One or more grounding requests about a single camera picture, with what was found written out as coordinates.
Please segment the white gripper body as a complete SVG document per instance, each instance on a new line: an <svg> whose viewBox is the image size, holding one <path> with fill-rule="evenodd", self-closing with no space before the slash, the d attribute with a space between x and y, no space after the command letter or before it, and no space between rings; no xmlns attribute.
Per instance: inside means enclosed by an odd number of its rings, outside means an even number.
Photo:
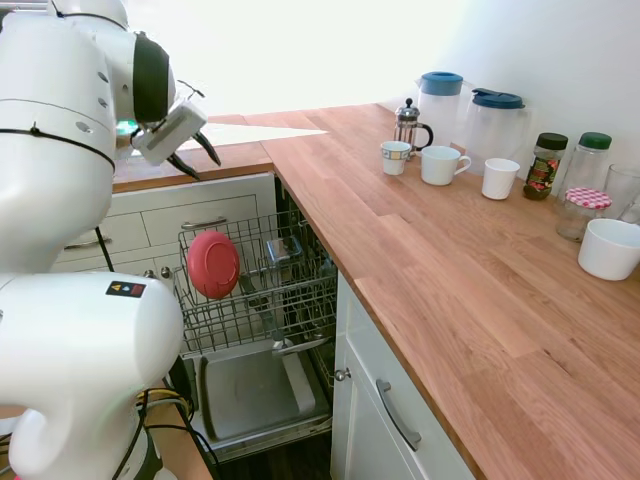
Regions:
<svg viewBox="0 0 640 480"><path fill-rule="evenodd" d="M157 166L197 134L207 120L207 116L194 103L182 100L157 125L144 127L133 136L131 145L151 165Z"/></svg>

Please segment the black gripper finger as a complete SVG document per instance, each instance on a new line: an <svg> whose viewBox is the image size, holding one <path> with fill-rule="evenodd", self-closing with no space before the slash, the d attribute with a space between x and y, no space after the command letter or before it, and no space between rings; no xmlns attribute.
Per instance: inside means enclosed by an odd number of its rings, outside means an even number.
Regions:
<svg viewBox="0 0 640 480"><path fill-rule="evenodd" d="M188 164L186 164L176 153L169 157L169 163L181 173L188 175L194 180L199 180L198 173Z"/></svg>
<svg viewBox="0 0 640 480"><path fill-rule="evenodd" d="M208 154L209 158L217 165L221 165L221 160L216 153L214 147L211 145L207 137L202 132L197 132L195 134L195 141L200 145L200 147Z"/></svg>

